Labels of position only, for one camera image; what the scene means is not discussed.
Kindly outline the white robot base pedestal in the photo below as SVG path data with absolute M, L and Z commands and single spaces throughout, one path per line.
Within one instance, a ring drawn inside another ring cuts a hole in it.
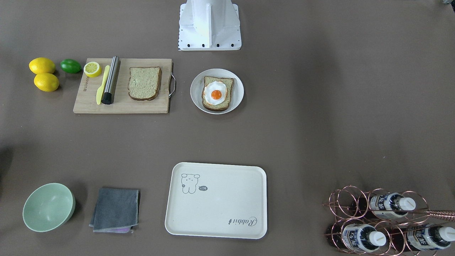
M 239 7 L 232 1 L 188 0 L 179 10 L 178 50 L 241 49 Z

